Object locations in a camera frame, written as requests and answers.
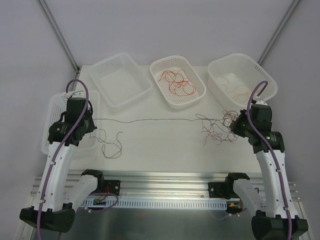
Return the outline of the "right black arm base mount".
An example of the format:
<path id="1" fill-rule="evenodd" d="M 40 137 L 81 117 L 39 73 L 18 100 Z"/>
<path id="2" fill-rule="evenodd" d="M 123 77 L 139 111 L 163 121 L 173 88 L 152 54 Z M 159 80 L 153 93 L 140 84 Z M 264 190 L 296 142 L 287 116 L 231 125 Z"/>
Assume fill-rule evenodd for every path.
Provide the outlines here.
<path id="1" fill-rule="evenodd" d="M 233 188 L 228 186 L 225 182 L 209 182 L 207 186 L 210 198 L 222 198 L 226 200 L 239 198 L 239 196 L 234 192 Z"/>

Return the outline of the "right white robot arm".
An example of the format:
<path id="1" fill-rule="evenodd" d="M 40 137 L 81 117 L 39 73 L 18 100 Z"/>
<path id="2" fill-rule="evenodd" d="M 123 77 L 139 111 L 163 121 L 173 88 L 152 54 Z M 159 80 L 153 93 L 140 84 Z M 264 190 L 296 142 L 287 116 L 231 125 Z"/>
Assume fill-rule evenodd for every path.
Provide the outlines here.
<path id="1" fill-rule="evenodd" d="M 272 109 L 252 104 L 231 123 L 232 133 L 247 138 L 259 163 L 265 197 L 253 187 L 247 174 L 229 173 L 224 191 L 238 196 L 251 215 L 251 230 L 257 240 L 297 240 L 308 231 L 306 219 L 299 217 L 293 203 L 285 168 L 282 135 L 272 131 Z"/>

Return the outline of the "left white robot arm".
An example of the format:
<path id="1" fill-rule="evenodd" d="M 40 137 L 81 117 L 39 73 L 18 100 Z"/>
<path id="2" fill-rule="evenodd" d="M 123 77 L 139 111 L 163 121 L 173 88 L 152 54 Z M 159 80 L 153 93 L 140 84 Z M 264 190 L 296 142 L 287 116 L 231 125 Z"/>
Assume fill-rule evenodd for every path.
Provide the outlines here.
<path id="1" fill-rule="evenodd" d="M 93 108 L 86 98 L 70 97 L 67 100 L 66 110 L 49 127 L 43 178 L 32 205 L 20 211 L 20 220 L 34 228 L 66 233 L 85 198 L 105 190 L 103 173 L 86 169 L 72 189 L 64 191 L 74 152 L 85 134 L 97 129 L 92 116 Z"/>

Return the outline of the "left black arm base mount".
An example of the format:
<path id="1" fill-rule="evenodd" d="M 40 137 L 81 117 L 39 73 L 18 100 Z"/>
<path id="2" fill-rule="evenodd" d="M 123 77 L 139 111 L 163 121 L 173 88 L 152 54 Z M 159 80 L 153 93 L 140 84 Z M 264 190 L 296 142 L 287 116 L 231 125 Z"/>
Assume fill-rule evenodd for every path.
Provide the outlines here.
<path id="1" fill-rule="evenodd" d="M 96 190 L 91 192 L 90 194 L 102 194 L 106 193 L 115 194 L 119 196 L 121 189 L 121 181 L 120 180 L 104 180 L 104 183 L 98 182 Z"/>

